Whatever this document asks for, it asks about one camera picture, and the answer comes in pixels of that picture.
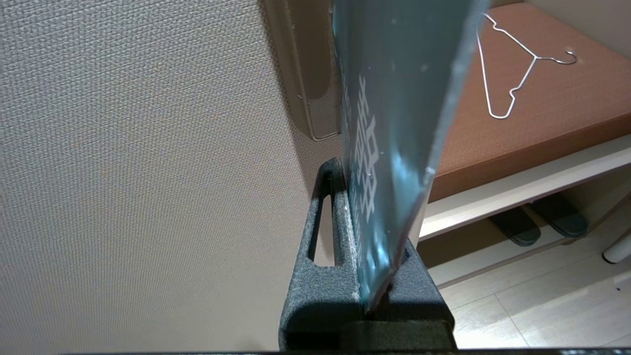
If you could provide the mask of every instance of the wire hanger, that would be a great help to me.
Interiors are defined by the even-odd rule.
[[[484,14],[484,16],[493,23],[493,29],[495,31],[498,32],[502,32],[504,33],[506,36],[508,36],[510,39],[512,39],[515,43],[519,44],[519,47],[522,47],[526,52],[528,52],[528,54],[530,54],[533,57],[533,61],[530,63],[530,66],[528,67],[528,70],[526,70],[526,74],[524,74],[524,77],[521,79],[521,81],[519,82],[519,85],[512,88],[509,91],[509,95],[510,97],[512,97],[512,100],[510,102],[510,106],[509,106],[509,110],[506,112],[505,115],[503,116],[498,116],[496,114],[493,113],[493,111],[491,110],[491,100],[488,97],[488,83],[487,83],[487,71],[485,69],[484,66],[484,55],[482,53],[482,44],[480,43],[480,33],[477,32],[476,36],[478,38],[478,51],[480,52],[480,62],[482,64],[482,78],[484,79],[484,91],[487,95],[487,107],[488,107],[488,114],[491,115],[494,118],[497,119],[505,119],[506,117],[508,117],[513,109],[513,106],[515,105],[515,95],[513,94],[515,91],[521,89],[522,86],[524,86],[524,82],[526,81],[526,78],[528,78],[528,75],[530,75],[530,71],[532,70],[533,66],[535,63],[537,63],[537,61],[542,60],[542,61],[554,61],[558,64],[562,64],[562,65],[571,65],[574,64],[578,61],[578,59],[576,58],[576,55],[574,54],[574,52],[571,51],[565,51],[565,53],[571,55],[573,58],[573,60],[566,62],[566,61],[560,61],[558,59],[552,58],[552,57],[539,57],[538,55],[536,55],[533,51],[531,51],[530,49],[528,49],[528,47],[526,47],[522,42],[520,42],[518,39],[516,39],[515,37],[513,37],[513,35],[511,35],[507,30],[504,30],[503,28],[497,28],[497,22],[488,14]]]

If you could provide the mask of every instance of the brown cushion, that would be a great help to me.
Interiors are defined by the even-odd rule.
[[[528,4],[489,14],[537,55],[569,60],[570,50],[579,61],[538,61],[499,120],[487,111],[476,48],[430,201],[631,133],[631,61]],[[481,38],[492,109],[505,114],[532,57],[486,19]]]

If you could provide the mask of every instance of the floor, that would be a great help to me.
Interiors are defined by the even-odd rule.
[[[629,217],[631,202],[574,244],[441,289],[458,347],[631,347],[631,258],[601,258]]]

